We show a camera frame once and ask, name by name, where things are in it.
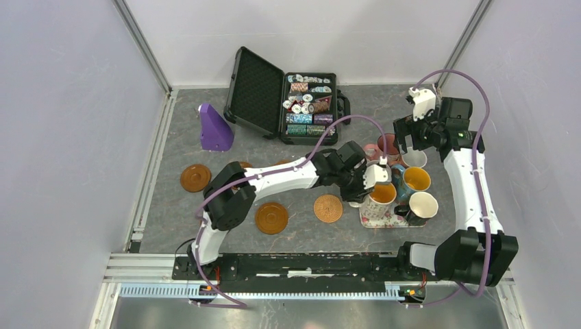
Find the white wall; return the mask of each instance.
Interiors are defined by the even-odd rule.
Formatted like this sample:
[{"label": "white wall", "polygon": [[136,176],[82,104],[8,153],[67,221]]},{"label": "white wall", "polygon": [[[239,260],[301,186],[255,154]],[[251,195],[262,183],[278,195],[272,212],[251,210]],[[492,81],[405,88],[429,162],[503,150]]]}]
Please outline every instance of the white wall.
[{"label": "white wall", "polygon": [[164,93],[111,1],[0,5],[0,327],[87,328]]},{"label": "white wall", "polygon": [[441,69],[478,0],[127,0],[174,86],[227,86],[240,46],[342,84]]},{"label": "white wall", "polygon": [[[579,319],[579,17],[577,0],[495,1],[458,65],[491,100],[486,173],[499,219],[519,239],[512,268],[531,328]],[[444,91],[475,101],[476,128],[475,88],[455,77]]]}]

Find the case handle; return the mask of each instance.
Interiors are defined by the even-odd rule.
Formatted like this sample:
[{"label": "case handle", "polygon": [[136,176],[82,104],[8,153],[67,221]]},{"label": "case handle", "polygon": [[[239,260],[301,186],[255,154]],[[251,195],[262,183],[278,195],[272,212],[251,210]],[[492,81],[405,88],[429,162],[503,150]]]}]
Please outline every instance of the case handle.
[{"label": "case handle", "polygon": [[[337,97],[339,101],[343,101],[343,105],[340,102],[337,102],[337,110],[339,111],[339,118],[342,118],[346,115],[351,115],[351,102],[347,96],[342,94],[341,90],[337,90]],[[348,125],[351,123],[351,119],[347,119],[343,121],[343,124]]]}]

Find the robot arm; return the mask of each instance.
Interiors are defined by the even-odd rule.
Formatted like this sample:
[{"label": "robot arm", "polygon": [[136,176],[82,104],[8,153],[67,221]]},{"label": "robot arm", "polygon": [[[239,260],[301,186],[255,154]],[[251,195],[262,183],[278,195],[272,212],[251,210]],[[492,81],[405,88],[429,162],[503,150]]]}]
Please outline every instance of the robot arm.
[{"label": "robot arm", "polygon": [[[425,109],[431,90],[418,90],[418,98],[409,99],[421,103],[423,116],[414,114],[395,120],[393,126],[396,143],[406,150],[406,137],[411,135],[414,149],[435,147],[452,184],[456,209],[456,231],[439,246],[407,242],[399,250],[406,264],[428,269],[440,280],[455,280],[477,284],[484,264],[485,228],[480,200],[472,172],[472,144],[475,132],[469,131],[472,103],[468,99],[444,97],[439,109]],[[484,143],[478,141],[478,171],[484,200],[491,226],[491,261],[486,286],[493,287],[518,251],[517,239],[506,236],[496,217],[484,174]]]},{"label": "robot arm", "polygon": [[[350,141],[340,149],[325,149],[317,152],[302,167],[306,157],[294,162],[279,164],[267,168],[242,169],[240,164],[228,164],[210,185],[204,190],[208,198],[214,191],[226,184],[243,177],[253,177],[238,185],[238,191],[225,191],[208,203],[203,216],[208,221],[207,227],[197,242],[199,245],[200,265],[208,264],[218,258],[218,251],[226,234],[240,225],[255,201],[270,195],[299,188],[315,188],[318,186],[338,185],[341,197],[346,202],[362,202],[375,183],[388,182],[389,171],[378,164],[367,166],[365,154],[361,147]],[[288,171],[262,175],[278,169]]]}]

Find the white cup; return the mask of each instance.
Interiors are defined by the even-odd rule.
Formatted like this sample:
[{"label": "white cup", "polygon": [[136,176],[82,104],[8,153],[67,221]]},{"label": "white cup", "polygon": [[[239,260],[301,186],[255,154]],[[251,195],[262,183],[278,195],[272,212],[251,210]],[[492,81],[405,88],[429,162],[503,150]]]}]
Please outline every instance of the white cup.
[{"label": "white cup", "polygon": [[393,212],[402,216],[410,226],[424,226],[438,213],[438,201],[428,192],[418,192],[412,195],[409,204],[399,205]]},{"label": "white cup", "polygon": [[405,168],[424,168],[424,166],[428,163],[428,156],[424,151],[418,151],[413,147],[408,147],[408,153],[401,155],[400,163]]}]

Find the white mug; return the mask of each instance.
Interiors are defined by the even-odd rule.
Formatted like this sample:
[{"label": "white mug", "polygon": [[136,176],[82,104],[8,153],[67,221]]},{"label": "white mug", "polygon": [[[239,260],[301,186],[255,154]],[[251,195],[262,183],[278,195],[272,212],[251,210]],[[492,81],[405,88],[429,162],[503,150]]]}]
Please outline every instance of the white mug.
[{"label": "white mug", "polygon": [[408,153],[401,155],[399,163],[403,165],[404,168],[424,168],[424,166],[428,163],[428,156],[424,151],[418,151],[413,147],[408,147]]},{"label": "white mug", "polygon": [[393,184],[376,184],[373,192],[363,199],[363,203],[349,205],[359,208],[362,218],[378,220],[385,215],[396,196],[397,191]]}]

